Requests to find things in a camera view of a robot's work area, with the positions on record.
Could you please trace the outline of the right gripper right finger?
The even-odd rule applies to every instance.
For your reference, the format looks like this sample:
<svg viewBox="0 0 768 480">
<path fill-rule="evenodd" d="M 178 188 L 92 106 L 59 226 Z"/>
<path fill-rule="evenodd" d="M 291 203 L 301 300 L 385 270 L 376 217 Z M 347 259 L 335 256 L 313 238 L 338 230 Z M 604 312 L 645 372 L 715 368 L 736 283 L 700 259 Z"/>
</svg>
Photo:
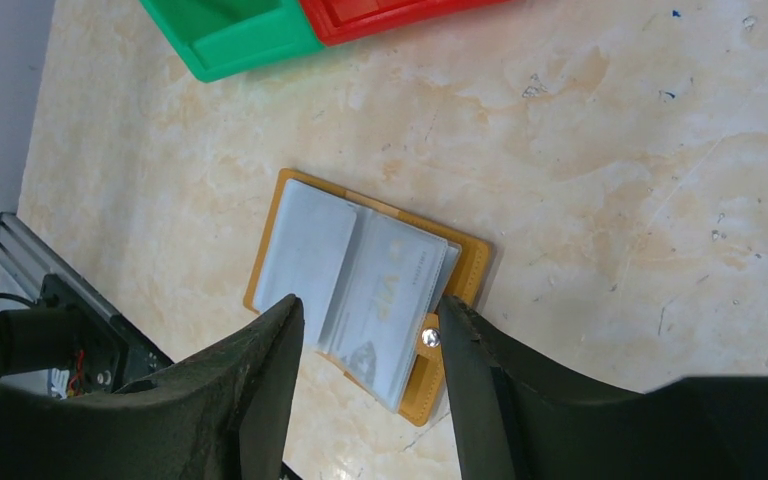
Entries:
<svg viewBox="0 0 768 480">
<path fill-rule="evenodd" d="M 768 376 L 636 393 L 578 373 L 462 300 L 439 306 L 465 479 L 768 479 Z"/>
</svg>

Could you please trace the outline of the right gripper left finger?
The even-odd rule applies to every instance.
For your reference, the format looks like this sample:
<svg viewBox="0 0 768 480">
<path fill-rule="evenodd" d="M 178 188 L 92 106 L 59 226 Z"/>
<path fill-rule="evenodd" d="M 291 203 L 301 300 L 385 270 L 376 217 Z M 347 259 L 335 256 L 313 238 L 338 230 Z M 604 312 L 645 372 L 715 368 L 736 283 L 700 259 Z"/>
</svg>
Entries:
<svg viewBox="0 0 768 480">
<path fill-rule="evenodd" d="M 0 383 L 0 479 L 289 479 L 303 333 L 287 295 L 113 393 L 56 400 Z"/>
</svg>

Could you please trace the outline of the white VIP card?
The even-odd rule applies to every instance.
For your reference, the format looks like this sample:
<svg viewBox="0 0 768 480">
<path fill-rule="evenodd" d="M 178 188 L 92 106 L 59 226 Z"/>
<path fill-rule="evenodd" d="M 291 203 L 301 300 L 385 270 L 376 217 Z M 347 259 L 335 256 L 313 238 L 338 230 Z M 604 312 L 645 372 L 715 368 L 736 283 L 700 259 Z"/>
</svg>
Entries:
<svg viewBox="0 0 768 480">
<path fill-rule="evenodd" d="M 458 244 L 387 215 L 362 221 L 327 353 L 390 411 L 399 409 L 421 324 L 460 253 Z"/>
</svg>

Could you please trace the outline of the tan leather card holder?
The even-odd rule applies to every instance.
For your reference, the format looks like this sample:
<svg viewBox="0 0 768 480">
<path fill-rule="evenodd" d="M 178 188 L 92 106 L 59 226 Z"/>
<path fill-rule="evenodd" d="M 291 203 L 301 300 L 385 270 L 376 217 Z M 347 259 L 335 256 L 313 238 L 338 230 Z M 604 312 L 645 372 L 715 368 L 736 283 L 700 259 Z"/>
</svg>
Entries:
<svg viewBox="0 0 768 480">
<path fill-rule="evenodd" d="M 488 241 L 333 182 L 285 168 L 278 174 L 243 303 L 248 310 L 262 313 L 287 295 L 298 297 L 305 311 L 305 346 L 372 396 L 338 365 L 327 353 L 327 347 L 336 323 L 341 283 L 348 277 L 353 245 L 359 240 L 362 221 L 373 212 L 438 235 L 461 248 L 439 302 L 421 324 L 415 361 L 399 409 L 391 411 L 413 425 L 422 426 L 430 420 L 443 384 L 440 345 L 428 340 L 429 334 L 440 331 L 440 301 L 446 295 L 468 303 L 475 301 L 491 263 L 492 247 Z"/>
</svg>

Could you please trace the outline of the green plastic bin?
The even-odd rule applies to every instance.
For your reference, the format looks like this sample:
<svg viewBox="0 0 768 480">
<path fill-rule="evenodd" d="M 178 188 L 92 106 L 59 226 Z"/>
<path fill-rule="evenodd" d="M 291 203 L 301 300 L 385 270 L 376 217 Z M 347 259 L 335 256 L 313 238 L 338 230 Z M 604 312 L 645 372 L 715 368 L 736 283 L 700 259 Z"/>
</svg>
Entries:
<svg viewBox="0 0 768 480">
<path fill-rule="evenodd" d="M 204 83 L 319 52 L 294 0 L 142 0 L 192 75 Z"/>
</svg>

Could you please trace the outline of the red plastic bin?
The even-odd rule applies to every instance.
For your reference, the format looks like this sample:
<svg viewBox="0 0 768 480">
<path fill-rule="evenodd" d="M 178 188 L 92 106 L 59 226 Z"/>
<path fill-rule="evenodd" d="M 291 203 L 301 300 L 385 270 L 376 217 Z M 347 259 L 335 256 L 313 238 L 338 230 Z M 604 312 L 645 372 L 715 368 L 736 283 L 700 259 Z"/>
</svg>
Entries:
<svg viewBox="0 0 768 480">
<path fill-rule="evenodd" d="M 503 0 L 300 0 L 317 38 L 336 46 Z"/>
</svg>

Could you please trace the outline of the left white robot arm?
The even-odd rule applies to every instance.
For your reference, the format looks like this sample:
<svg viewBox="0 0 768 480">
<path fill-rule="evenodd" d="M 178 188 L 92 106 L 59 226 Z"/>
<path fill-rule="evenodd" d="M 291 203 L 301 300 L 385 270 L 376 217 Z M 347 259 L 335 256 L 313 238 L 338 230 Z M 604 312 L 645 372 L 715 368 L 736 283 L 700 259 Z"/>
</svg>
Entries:
<svg viewBox="0 0 768 480">
<path fill-rule="evenodd" d="M 85 348 L 82 315 L 0 293 L 0 377 L 78 366 Z"/>
</svg>

